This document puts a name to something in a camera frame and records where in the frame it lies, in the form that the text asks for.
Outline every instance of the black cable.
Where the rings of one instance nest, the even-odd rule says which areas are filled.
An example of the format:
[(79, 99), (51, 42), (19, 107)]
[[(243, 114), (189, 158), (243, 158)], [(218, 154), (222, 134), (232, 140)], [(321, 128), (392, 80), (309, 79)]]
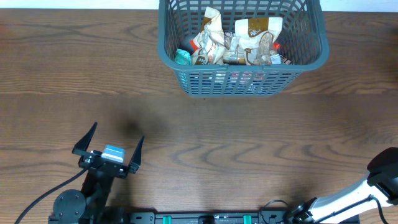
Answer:
[(40, 196), (39, 198), (37, 198), (36, 200), (34, 200), (34, 202), (32, 202), (27, 208), (25, 208), (25, 210), (19, 215), (18, 219), (15, 221), (15, 224), (18, 224), (23, 217), (26, 215), (27, 212), (29, 212), (29, 210), (31, 208), (33, 208), (33, 206), (35, 206), (39, 201), (41, 201), (43, 198), (47, 197), (49, 194), (53, 193), (54, 191), (60, 189), (61, 187), (69, 184), (70, 182), (76, 180), (79, 176), (81, 176), (82, 174), (84, 174), (90, 167), (84, 168), (82, 171), (80, 171), (78, 174), (76, 174), (75, 176), (73, 176), (71, 179), (65, 181), (64, 183), (54, 187), (53, 189), (49, 190), (48, 192), (44, 193), (42, 196)]
[(315, 223), (321, 223), (321, 222), (323, 222), (323, 221), (325, 221), (325, 220), (327, 220), (327, 219), (329, 219), (331, 217), (335, 217), (336, 215), (339, 215), (339, 214), (341, 214), (341, 213), (343, 213), (343, 212), (345, 212), (345, 211), (347, 211), (349, 209), (357, 207), (358, 205), (361, 205), (361, 204), (366, 203), (366, 202), (370, 202), (371, 200), (375, 200), (376, 201), (377, 208), (379, 209), (380, 219), (383, 222), (383, 224), (388, 224), (388, 222), (384, 218), (383, 211), (382, 211), (381, 204), (380, 204), (379, 200), (373, 195), (369, 195), (367, 198), (365, 198), (363, 200), (360, 200), (360, 201), (355, 202), (355, 203), (353, 203), (351, 205), (348, 205), (347, 207), (342, 208), (341, 210), (338, 210), (337, 212), (333, 212), (330, 215), (327, 215), (327, 216), (317, 220)]
[[(284, 200), (280, 200), (280, 199), (275, 199), (275, 200), (272, 200), (272, 201), (266, 203), (266, 204), (262, 207), (262, 209), (260, 210), (260, 214), (261, 214), (262, 221), (264, 221), (265, 224), (268, 224), (268, 223), (267, 223), (266, 219), (264, 218), (264, 215), (262, 214), (262, 211), (264, 211), (264, 209), (266, 209), (266, 207), (267, 207), (268, 205), (273, 204), (273, 203), (278, 203), (278, 202), (279, 202), (279, 203), (284, 203), (286, 206), (290, 207), (290, 205), (289, 205), (287, 202), (285, 202)], [(284, 214), (282, 221), (281, 221), (281, 222), (277, 222), (277, 223), (285, 222), (285, 215), (286, 215), (286, 213)]]

